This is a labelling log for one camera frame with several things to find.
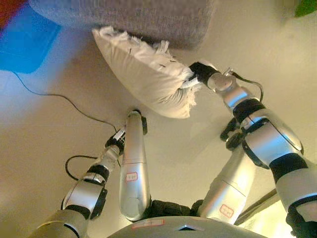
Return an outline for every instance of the black joint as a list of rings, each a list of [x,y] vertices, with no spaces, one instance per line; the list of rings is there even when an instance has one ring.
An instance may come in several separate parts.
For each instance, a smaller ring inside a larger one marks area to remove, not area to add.
[[[214,69],[209,65],[196,62],[189,66],[190,70],[197,76],[199,82],[208,85],[208,79],[215,73],[219,73],[218,70]]]
[[[238,147],[238,145],[241,144],[245,137],[245,134],[243,133],[235,133],[233,136],[231,136],[228,141],[226,142],[226,148],[227,150],[233,151],[235,148]]]
[[[165,216],[190,216],[190,209],[177,203],[154,200],[148,218]]]
[[[108,177],[110,175],[109,170],[102,165],[91,166],[87,172],[88,173],[96,173],[96,174],[101,175],[105,179],[105,182],[107,182]]]
[[[148,122],[146,117],[141,117],[142,119],[142,128],[143,128],[143,135],[148,133]]]
[[[317,200],[317,196],[305,198],[305,202]],[[297,238],[317,238],[317,222],[306,222],[304,218],[298,213],[296,205],[293,203],[289,209],[286,217],[286,223],[292,227],[291,234]]]
[[[134,109],[133,112],[137,112],[142,116],[141,111],[139,109]]]
[[[253,163],[256,166],[259,166],[261,168],[264,169],[269,169],[269,167],[267,165],[265,165],[254,153],[253,151],[250,149],[250,147],[248,146],[248,144],[246,143],[246,141],[242,141],[242,147],[244,152],[246,152],[246,154],[249,156],[249,158],[253,161]]]
[[[103,189],[101,193],[99,194],[98,200],[96,202],[96,205],[94,207],[93,212],[91,213],[90,220],[98,217],[101,212],[103,211],[104,205],[106,203],[106,196],[108,191],[106,189]]]
[[[87,220],[90,216],[90,211],[88,208],[86,207],[82,207],[82,206],[78,206],[78,205],[69,205],[65,208],[65,210],[72,210],[72,211],[76,211],[79,212],[80,214],[82,214],[84,216],[84,218]]]
[[[283,155],[273,160],[269,167],[272,170],[275,183],[285,174],[289,172],[308,168],[305,160],[296,153]]]
[[[204,200],[197,200],[193,206],[192,209],[190,209],[190,215],[192,217],[197,217],[197,212],[198,212],[198,208],[202,205],[202,203],[204,202]]]
[[[239,123],[241,123],[252,113],[264,108],[265,106],[257,99],[244,100],[233,109],[233,116],[237,119]]]
[[[124,151],[124,144],[121,143],[120,141],[117,141],[113,137],[114,137],[114,135],[106,142],[105,146],[108,147],[111,145],[116,145],[120,150],[119,155],[122,155],[123,151]]]
[[[239,125],[237,123],[237,119],[236,118],[231,119],[231,121],[228,123],[227,127],[221,133],[220,139],[222,141],[227,141],[227,139],[229,138],[228,133],[231,131],[235,131],[238,128],[239,128]]]

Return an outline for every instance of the metal cylinder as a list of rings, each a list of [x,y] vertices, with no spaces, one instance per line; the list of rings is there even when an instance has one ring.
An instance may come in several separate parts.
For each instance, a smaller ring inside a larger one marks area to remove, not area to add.
[[[148,169],[140,113],[130,112],[120,171],[120,211],[130,221],[138,221],[151,204]]]

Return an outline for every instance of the black cable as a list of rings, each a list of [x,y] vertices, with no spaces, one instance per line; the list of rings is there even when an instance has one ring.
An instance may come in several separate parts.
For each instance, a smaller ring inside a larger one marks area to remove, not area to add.
[[[29,88],[24,84],[24,82],[22,81],[22,79],[20,78],[20,76],[19,76],[16,72],[13,72],[13,71],[12,71],[12,73],[20,80],[20,82],[22,83],[22,85],[24,86],[24,88],[25,88],[26,90],[28,90],[30,93],[33,93],[33,94],[38,95],[38,96],[57,96],[57,97],[62,97],[62,98],[64,98],[64,99],[66,99],[71,105],[73,105],[73,107],[74,107],[77,111],[79,111],[82,115],[84,115],[84,116],[86,116],[86,117],[88,117],[88,118],[90,118],[90,119],[92,119],[92,120],[96,120],[96,121],[99,121],[99,122],[102,122],[102,123],[105,123],[105,124],[108,124],[108,125],[112,126],[113,129],[115,130],[115,133],[117,133],[117,129],[115,128],[115,126],[114,126],[113,124],[111,124],[111,123],[109,123],[109,122],[107,122],[107,121],[105,121],[105,120],[97,119],[97,118],[95,118],[95,117],[92,117],[92,116],[90,116],[90,115],[84,113],[84,112],[81,111],[68,97],[66,97],[66,96],[64,96],[64,95],[61,95],[61,94],[55,94],[55,93],[47,93],[47,94],[36,93],[36,92],[32,91],[31,89],[29,89]]]
[[[72,157],[70,157],[67,161],[66,161],[66,163],[65,163],[65,170],[66,170],[66,173],[68,174],[68,176],[70,176],[73,180],[78,180],[78,178],[76,178],[75,176],[73,176],[70,172],[69,172],[69,170],[68,170],[68,163],[69,163],[69,161],[71,161],[72,159],[74,159],[74,158],[78,158],[78,157],[83,157],[83,158],[88,158],[88,159],[97,159],[97,157],[93,157],[93,156],[87,156],[87,155],[74,155],[74,156],[72,156]]]
[[[241,81],[244,81],[246,83],[251,83],[253,85],[256,85],[259,87],[260,91],[261,91],[261,95],[260,95],[260,102],[262,102],[263,100],[263,96],[264,96],[264,89],[263,89],[263,86],[258,83],[258,82],[255,82],[255,81],[252,81],[252,80],[247,80],[247,79],[244,79],[243,77],[241,77],[240,75],[238,75],[236,72],[232,72],[232,75],[235,76],[236,78],[240,79]]]

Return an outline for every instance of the sticker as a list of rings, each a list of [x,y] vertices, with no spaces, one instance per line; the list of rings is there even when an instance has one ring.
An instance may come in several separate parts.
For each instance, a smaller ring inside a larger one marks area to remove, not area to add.
[[[134,224],[132,226],[132,229],[138,229],[141,227],[158,227],[158,226],[163,226],[165,224],[165,221],[163,219],[161,220],[147,220],[147,221],[142,221]]]
[[[128,173],[126,178],[125,178],[126,182],[133,182],[136,180],[138,180],[138,173],[137,172]]]
[[[230,207],[228,207],[224,204],[220,207],[219,211],[221,214],[223,214],[227,218],[231,218],[233,216],[233,213],[234,213],[234,211]]]

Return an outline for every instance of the red object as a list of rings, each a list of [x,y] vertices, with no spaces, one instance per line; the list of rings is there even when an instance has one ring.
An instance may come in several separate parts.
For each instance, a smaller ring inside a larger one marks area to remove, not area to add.
[[[2,0],[0,2],[0,28],[4,28],[9,20],[18,12],[27,0]]]

